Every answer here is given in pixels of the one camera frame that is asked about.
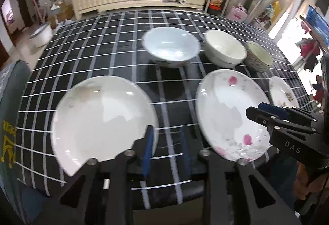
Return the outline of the person right hand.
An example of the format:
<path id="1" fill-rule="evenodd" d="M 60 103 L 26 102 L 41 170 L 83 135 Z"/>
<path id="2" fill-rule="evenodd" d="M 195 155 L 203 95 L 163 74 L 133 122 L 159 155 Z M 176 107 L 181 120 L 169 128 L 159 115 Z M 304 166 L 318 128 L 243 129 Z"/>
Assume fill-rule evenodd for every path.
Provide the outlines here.
<path id="1" fill-rule="evenodd" d="M 320 192 L 323 188 L 328 188 L 328 181 L 326 181 L 328 174 L 319 176 L 311 183 L 309 182 L 306 167 L 298 162 L 298 170 L 294 181 L 294 195 L 296 199 L 305 200 L 309 193 Z"/>

